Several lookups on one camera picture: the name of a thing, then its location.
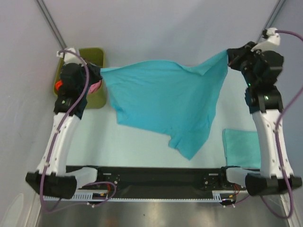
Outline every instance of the white table surface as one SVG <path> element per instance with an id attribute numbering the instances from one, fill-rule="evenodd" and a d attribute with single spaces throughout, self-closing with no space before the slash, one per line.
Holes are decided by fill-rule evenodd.
<path id="1" fill-rule="evenodd" d="M 219 168 L 225 165 L 222 131 L 256 130 L 246 106 L 243 76 L 229 70 L 220 92 L 207 142 L 187 160 L 168 147 L 170 136 L 117 124 L 109 101 L 101 109 L 85 110 L 75 131 L 67 165 Z"/>

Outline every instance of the folded cloth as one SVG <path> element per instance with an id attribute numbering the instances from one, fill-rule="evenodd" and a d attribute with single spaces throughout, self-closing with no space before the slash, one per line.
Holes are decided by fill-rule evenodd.
<path id="1" fill-rule="evenodd" d="M 169 146 L 191 159 L 208 139 L 227 62 L 223 51 L 194 67 L 155 60 L 101 74 L 119 124 L 168 134 Z"/>
<path id="2" fill-rule="evenodd" d="M 223 130 L 227 166 L 261 168 L 261 153 L 256 131 Z"/>

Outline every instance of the green bin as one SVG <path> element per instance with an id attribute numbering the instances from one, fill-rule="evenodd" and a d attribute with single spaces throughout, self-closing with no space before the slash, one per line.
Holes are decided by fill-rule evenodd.
<path id="1" fill-rule="evenodd" d="M 105 57 L 104 52 L 100 48 L 83 48 L 79 49 L 80 56 L 91 62 L 99 67 L 103 68 L 105 64 Z M 56 71 L 56 77 L 53 84 L 53 93 L 55 96 L 58 96 L 58 91 L 55 88 L 55 84 L 60 80 L 60 71 L 64 64 L 62 58 L 60 58 L 58 68 Z M 102 81 L 101 87 L 94 93 L 87 95 L 87 105 L 86 108 L 88 109 L 99 109 L 102 108 L 106 103 L 106 94 L 105 94 L 105 87 Z"/>

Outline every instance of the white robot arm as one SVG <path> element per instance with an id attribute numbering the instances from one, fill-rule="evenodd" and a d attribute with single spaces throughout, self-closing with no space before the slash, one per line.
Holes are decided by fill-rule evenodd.
<path id="1" fill-rule="evenodd" d="M 78 50 L 75 48 L 69 48 L 68 50 L 79 55 Z M 65 64 L 62 67 L 60 74 L 62 85 L 59 88 L 58 98 L 55 102 L 55 115 L 53 117 L 51 136 L 36 172 L 28 173 L 26 181 L 37 193 L 39 193 L 41 176 L 45 165 L 47 165 L 48 168 L 45 173 L 43 195 L 70 199 L 78 188 L 81 188 L 88 183 L 95 182 L 98 171 L 92 167 L 83 167 L 70 173 L 66 172 L 68 151 L 70 149 L 72 137 L 82 118 L 87 103 L 86 96 L 80 100 L 69 116 L 65 118 L 59 132 L 57 132 L 58 125 L 70 107 L 80 97 L 80 94 L 84 89 L 86 78 L 85 73 L 83 72 L 82 62 L 79 58 L 70 53 L 60 54 L 58 56 L 64 59 Z M 99 67 L 90 63 L 87 63 L 87 67 L 89 69 L 89 85 L 97 83 L 102 79 Z M 55 133 L 58 134 L 50 160 L 47 162 L 47 156 Z"/>
<path id="2" fill-rule="evenodd" d="M 273 51 L 280 44 L 280 35 L 276 28 L 263 32 L 264 42 L 249 42 L 239 49 L 229 49 L 229 66 L 241 71 L 248 88 L 246 103 L 255 122 L 260 151 L 260 172 L 240 167 L 224 167 L 226 180 L 247 188 L 250 195 L 282 194 L 286 192 L 286 184 L 282 174 L 279 154 L 276 145 L 276 122 L 283 105 L 281 95 L 274 86 L 282 71 L 283 56 Z M 278 129 L 284 170 L 293 189 L 302 185 L 300 177 L 294 177 L 289 164 L 283 135 L 282 120 Z"/>

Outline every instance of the white backdrop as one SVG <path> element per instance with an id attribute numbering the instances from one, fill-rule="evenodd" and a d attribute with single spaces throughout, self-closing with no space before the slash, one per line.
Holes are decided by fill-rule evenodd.
<path id="1" fill-rule="evenodd" d="M 24 227 L 35 195 L 25 176 L 53 124 L 59 45 L 33 0 L 1 1 L 0 30 L 0 226 Z"/>
<path id="2" fill-rule="evenodd" d="M 256 41 L 277 0 L 45 0 L 68 46 L 101 47 L 107 66 L 196 65 Z"/>

